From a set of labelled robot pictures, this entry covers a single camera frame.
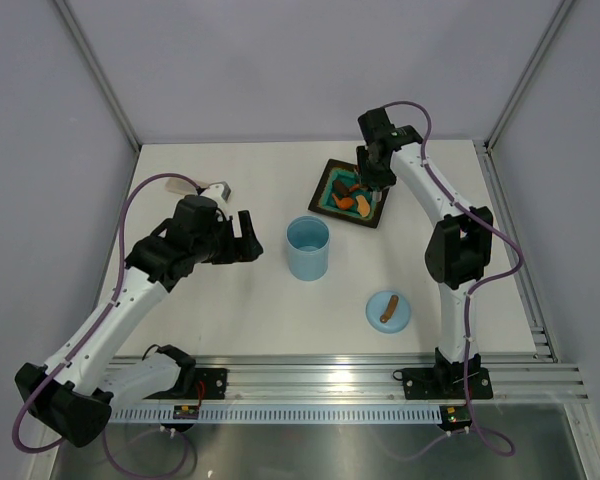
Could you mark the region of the light blue cup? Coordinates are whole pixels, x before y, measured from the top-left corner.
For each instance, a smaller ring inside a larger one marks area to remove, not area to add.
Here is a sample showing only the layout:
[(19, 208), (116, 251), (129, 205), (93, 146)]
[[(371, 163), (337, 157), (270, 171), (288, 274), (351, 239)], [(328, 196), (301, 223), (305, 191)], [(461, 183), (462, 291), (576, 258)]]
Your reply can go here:
[(330, 232), (317, 217), (301, 216), (286, 229), (286, 257), (289, 271), (298, 280), (315, 281), (328, 269)]

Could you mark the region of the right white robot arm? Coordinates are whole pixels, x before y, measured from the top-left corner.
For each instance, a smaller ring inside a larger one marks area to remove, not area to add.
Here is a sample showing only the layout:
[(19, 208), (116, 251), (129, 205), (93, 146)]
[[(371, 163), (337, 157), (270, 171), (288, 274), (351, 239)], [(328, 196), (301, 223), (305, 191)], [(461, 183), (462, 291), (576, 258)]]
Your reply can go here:
[(433, 226), (424, 260), (439, 287), (441, 338), (432, 366), (405, 367), (394, 377), (408, 400), (490, 399), (493, 390), (474, 335), (471, 298), (491, 260), (493, 214), (466, 201), (427, 157), (424, 136), (411, 126), (395, 126), (386, 108), (365, 112), (358, 124), (364, 139), (356, 151), (361, 183), (383, 193), (402, 181)]

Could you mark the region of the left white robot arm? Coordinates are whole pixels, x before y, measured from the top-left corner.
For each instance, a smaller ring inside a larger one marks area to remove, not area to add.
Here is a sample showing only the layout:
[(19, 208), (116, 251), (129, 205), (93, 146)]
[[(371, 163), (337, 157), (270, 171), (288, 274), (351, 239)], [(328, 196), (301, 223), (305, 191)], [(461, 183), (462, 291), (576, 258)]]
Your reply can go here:
[(25, 415), (61, 440), (84, 447), (115, 413), (146, 398), (186, 399), (204, 391), (195, 358), (172, 345), (115, 374), (107, 367), (139, 323), (196, 265), (247, 263), (263, 254), (249, 211), (239, 212), (241, 232), (234, 232), (230, 194), (227, 183), (217, 182), (179, 200), (171, 217), (120, 256), (111, 297), (43, 364), (20, 367), (15, 384), (23, 407), (12, 428), (19, 450), (32, 450), (19, 436)]

